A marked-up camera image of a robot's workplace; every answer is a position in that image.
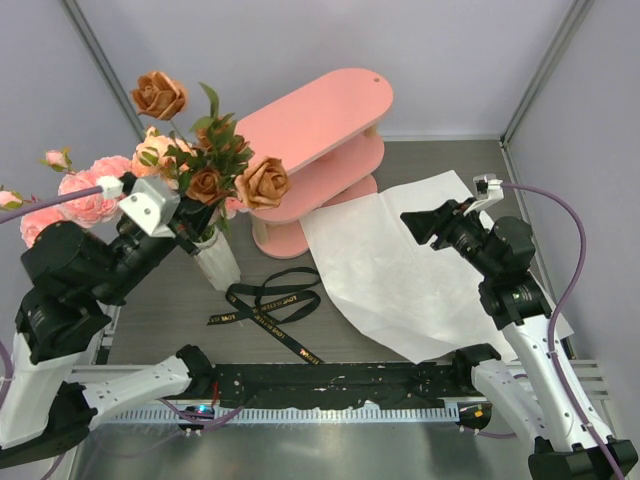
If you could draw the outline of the pink double rose stem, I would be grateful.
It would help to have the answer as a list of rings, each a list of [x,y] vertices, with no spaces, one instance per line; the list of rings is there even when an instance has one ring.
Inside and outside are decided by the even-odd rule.
[[[249,208],[240,199],[229,196],[221,204],[220,211],[225,218],[231,219],[238,213],[248,213]]]

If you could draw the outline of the small orange bud sprig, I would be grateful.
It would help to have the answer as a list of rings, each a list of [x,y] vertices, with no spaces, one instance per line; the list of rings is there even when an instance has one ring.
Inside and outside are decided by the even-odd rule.
[[[177,166],[188,167],[179,174],[178,180],[167,181],[161,175],[157,176],[180,198],[188,197],[206,205],[218,204],[205,230],[205,241],[211,236],[213,227],[222,229],[228,222],[220,211],[227,197],[240,199],[249,210],[275,209],[291,189],[291,180],[281,159],[269,156],[254,159],[250,142],[236,131],[234,115],[220,113],[217,92],[205,83],[200,87],[209,101],[209,113],[197,119],[190,128],[194,136],[192,141],[174,124],[175,117],[187,109],[189,101],[188,90],[179,81],[162,71],[150,71],[138,78],[131,98],[139,115],[172,125],[172,130],[166,134],[156,127],[162,135],[192,145],[193,155],[169,148]]]

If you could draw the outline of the white wrapping paper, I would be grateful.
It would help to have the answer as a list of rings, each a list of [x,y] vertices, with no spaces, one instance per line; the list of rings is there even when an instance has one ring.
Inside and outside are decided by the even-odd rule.
[[[470,195],[449,170],[300,221],[333,304],[363,335],[413,363],[483,343],[506,362],[516,358],[480,303],[482,275],[451,248],[417,244],[400,219]]]

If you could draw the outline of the black ribbon gold lettering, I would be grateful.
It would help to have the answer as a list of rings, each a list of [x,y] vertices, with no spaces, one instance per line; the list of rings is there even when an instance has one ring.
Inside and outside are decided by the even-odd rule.
[[[272,284],[275,280],[293,274],[309,275],[311,281],[299,284]],[[225,300],[233,311],[210,316],[207,325],[230,325],[250,320],[307,364],[320,365],[323,360],[287,334],[282,326],[302,320],[318,309],[321,297],[313,288],[321,283],[319,272],[311,267],[283,270],[269,276],[259,285],[234,283],[225,292]]]

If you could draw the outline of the large pink rose stem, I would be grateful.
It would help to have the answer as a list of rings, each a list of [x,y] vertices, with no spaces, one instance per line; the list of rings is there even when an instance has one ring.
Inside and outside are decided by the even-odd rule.
[[[34,245],[45,228],[66,220],[58,206],[48,206],[27,212],[27,209],[36,203],[38,200],[35,197],[24,198],[17,191],[1,187],[1,213],[18,213],[20,235],[28,248]]]

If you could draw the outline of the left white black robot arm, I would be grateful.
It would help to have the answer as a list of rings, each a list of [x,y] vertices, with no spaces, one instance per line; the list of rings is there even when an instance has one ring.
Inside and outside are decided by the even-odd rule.
[[[74,364],[129,293],[175,247],[194,253],[214,209],[184,199],[169,222],[171,237],[147,235],[129,216],[105,243],[70,220],[47,226],[21,262],[33,286],[17,311],[12,371],[1,390],[1,466],[60,455],[81,443],[103,418],[171,396],[205,397],[214,368],[186,345],[148,370],[99,387],[69,381]]]

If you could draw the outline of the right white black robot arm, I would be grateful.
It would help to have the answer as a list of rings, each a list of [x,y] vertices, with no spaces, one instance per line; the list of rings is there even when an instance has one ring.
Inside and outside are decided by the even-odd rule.
[[[573,370],[552,310],[530,272],[532,229],[516,217],[485,228],[476,200],[448,200],[431,211],[400,219],[419,245],[454,249],[483,277],[483,309],[521,363],[525,389],[489,344],[458,349],[451,380],[465,395],[483,394],[515,436],[529,447],[534,479],[622,479],[637,464],[629,440],[618,439],[601,419]]]

